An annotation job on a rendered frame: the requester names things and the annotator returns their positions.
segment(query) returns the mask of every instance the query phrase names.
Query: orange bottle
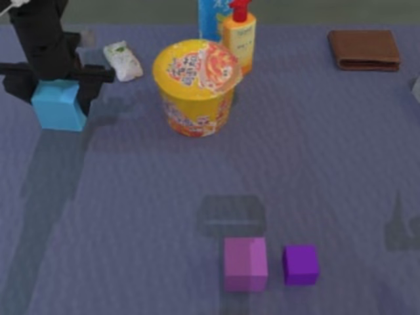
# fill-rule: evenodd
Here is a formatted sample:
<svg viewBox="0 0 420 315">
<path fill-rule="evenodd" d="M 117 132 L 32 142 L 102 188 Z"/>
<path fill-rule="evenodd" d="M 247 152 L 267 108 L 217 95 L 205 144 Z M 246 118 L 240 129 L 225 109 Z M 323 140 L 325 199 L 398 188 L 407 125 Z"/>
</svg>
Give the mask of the orange bottle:
<svg viewBox="0 0 420 315">
<path fill-rule="evenodd" d="M 222 42 L 239 60 L 242 74 L 252 70 L 257 19 L 248 12 L 251 0 L 233 0 L 233 14 L 223 21 Z"/>
</svg>

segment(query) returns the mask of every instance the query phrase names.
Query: brown wallet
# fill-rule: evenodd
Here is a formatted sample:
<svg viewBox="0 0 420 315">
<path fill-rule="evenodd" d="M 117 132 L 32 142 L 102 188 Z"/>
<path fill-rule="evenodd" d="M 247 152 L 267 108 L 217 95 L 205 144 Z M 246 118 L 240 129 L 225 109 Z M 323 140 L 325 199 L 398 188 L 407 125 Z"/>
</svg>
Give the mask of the brown wallet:
<svg viewBox="0 0 420 315">
<path fill-rule="evenodd" d="M 342 70 L 398 71 L 400 54 L 391 31 L 334 30 L 328 40 Z"/>
</svg>

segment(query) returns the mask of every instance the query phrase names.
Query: white crumpled wrapper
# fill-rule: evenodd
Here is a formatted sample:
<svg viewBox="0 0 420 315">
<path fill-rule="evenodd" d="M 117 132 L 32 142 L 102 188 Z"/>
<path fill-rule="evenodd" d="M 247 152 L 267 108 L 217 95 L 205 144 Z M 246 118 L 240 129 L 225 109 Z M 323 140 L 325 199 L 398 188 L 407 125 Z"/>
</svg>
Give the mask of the white crumpled wrapper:
<svg viewBox="0 0 420 315">
<path fill-rule="evenodd" d="M 128 82 L 143 76 L 143 69 L 125 41 L 104 47 L 104 55 L 115 70 L 118 81 Z"/>
</svg>

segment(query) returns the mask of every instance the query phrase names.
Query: yellow lid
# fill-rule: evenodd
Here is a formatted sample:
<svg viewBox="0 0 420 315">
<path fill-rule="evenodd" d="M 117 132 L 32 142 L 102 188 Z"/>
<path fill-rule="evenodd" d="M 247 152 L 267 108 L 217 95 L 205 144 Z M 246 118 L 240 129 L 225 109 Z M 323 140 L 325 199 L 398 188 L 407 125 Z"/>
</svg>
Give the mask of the yellow lid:
<svg viewBox="0 0 420 315">
<path fill-rule="evenodd" d="M 234 88 L 242 80 L 242 71 L 226 47 L 190 39 L 164 49 L 155 59 L 153 76 L 172 97 L 207 100 Z"/>
</svg>

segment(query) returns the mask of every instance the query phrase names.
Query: blue package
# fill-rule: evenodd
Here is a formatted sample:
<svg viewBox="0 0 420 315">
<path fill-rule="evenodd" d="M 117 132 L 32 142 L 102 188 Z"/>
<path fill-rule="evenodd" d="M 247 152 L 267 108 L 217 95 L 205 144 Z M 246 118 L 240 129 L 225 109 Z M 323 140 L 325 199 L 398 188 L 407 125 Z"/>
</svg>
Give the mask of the blue package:
<svg viewBox="0 0 420 315">
<path fill-rule="evenodd" d="M 199 37 L 220 42 L 223 20 L 232 14 L 231 0 L 198 0 Z"/>
</svg>

